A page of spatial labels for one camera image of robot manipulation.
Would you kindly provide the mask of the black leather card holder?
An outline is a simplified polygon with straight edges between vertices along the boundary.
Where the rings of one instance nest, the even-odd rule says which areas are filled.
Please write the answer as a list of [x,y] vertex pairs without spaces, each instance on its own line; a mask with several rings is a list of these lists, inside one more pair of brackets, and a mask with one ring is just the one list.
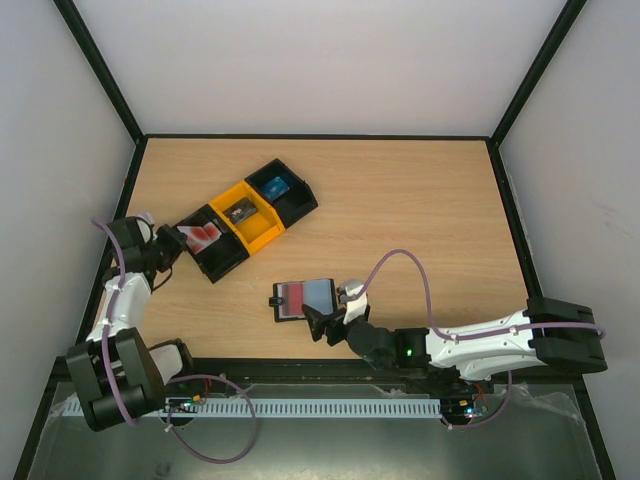
[[337,308],[334,280],[329,278],[274,283],[268,305],[276,323],[304,320],[303,305],[322,314]]

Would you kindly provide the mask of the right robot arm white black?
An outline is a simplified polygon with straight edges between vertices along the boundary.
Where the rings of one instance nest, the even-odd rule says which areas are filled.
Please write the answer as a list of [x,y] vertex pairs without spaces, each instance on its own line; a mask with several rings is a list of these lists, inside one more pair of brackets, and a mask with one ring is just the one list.
[[464,327],[390,331],[368,322],[369,307],[357,317],[346,308],[330,314],[304,304],[312,339],[331,346],[344,341],[377,370],[436,369],[438,384],[455,392],[469,381],[534,366],[577,374],[607,369],[603,331],[590,308],[546,297],[527,300],[511,315]]

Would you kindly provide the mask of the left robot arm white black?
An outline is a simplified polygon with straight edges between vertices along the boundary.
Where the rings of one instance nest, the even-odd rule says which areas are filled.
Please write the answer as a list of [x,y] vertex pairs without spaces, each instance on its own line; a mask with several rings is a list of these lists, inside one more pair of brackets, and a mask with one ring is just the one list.
[[156,277],[172,274],[186,236],[168,225],[156,227],[147,212],[93,224],[107,234],[116,265],[103,276],[105,298],[93,330],[69,348],[65,361],[85,421],[99,432],[133,425],[164,407],[166,385],[193,360],[182,340],[148,347],[139,332],[159,288]]

